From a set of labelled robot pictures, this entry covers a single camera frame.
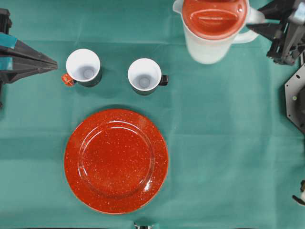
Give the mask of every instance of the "pitcher handle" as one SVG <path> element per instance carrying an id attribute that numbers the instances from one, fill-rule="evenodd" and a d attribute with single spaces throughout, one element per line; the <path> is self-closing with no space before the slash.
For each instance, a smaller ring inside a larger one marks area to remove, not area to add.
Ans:
<path id="1" fill-rule="evenodd" d="M 262 12 L 253 9 L 250 7 L 250 15 L 247 18 L 246 23 L 250 24 L 259 24 L 259 23 L 264 23 L 265 22 L 265 16 Z M 248 43 L 254 41 L 258 37 L 258 33 L 253 32 L 252 30 L 249 30 L 248 32 L 240 33 L 238 34 L 233 43 L 234 44 L 242 44 L 242 43 Z"/>

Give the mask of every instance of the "orange mug handle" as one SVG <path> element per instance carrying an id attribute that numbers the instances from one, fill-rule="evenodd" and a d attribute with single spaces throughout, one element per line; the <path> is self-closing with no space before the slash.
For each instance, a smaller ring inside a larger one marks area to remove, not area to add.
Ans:
<path id="1" fill-rule="evenodd" d="M 67 73 L 62 75 L 61 80 L 67 87 L 72 87 L 75 85 L 74 79 L 72 79 L 72 77 L 69 76 L 69 74 L 67 74 Z"/>

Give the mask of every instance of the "mug handle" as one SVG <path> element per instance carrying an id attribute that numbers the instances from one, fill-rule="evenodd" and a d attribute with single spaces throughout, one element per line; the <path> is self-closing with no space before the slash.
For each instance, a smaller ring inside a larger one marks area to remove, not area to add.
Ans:
<path id="1" fill-rule="evenodd" d="M 168 84 L 168 75 L 162 75 L 159 85 L 166 86 Z"/>
<path id="2" fill-rule="evenodd" d="M 76 81 L 74 79 L 72 79 L 72 77 L 67 73 L 62 75 L 61 80 L 67 87 L 72 87 L 76 83 Z"/>

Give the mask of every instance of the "white plastic pitcher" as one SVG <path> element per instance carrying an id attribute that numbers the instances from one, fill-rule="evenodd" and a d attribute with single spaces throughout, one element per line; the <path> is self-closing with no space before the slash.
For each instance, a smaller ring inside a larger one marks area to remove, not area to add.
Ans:
<path id="1" fill-rule="evenodd" d="M 182 15 L 183 0 L 176 0 L 173 4 L 173 11 L 181 15 L 183 21 L 183 29 L 186 40 L 187 50 L 194 60 L 203 64 L 212 64 L 220 61 L 228 52 L 230 46 L 234 44 L 248 43 L 255 38 L 258 34 L 253 31 L 239 33 L 240 30 L 247 23 L 263 23 L 265 21 L 264 15 L 250 7 L 249 0 L 247 2 L 247 16 L 243 25 L 237 32 L 231 36 L 221 40 L 207 40 L 194 34 L 185 24 Z"/>

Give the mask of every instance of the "black metal bracket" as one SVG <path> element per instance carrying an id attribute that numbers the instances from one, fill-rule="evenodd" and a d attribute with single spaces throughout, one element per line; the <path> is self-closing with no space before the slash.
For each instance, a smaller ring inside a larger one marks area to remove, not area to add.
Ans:
<path id="1" fill-rule="evenodd" d="M 285 83 L 287 118 L 305 134 L 305 64 Z"/>
<path id="2" fill-rule="evenodd" d="M 294 65 L 305 50 L 305 0 L 274 0 L 259 11 L 279 23 L 247 27 L 272 41 L 267 57 L 277 64 Z"/>
<path id="3" fill-rule="evenodd" d="M 10 12 L 7 9 L 0 9 L 0 32 L 9 34 L 9 30 L 13 23 L 10 20 Z M 2 109 L 3 104 L 1 102 L 1 89 L 3 86 L 3 81 L 0 80 L 0 109 Z"/>

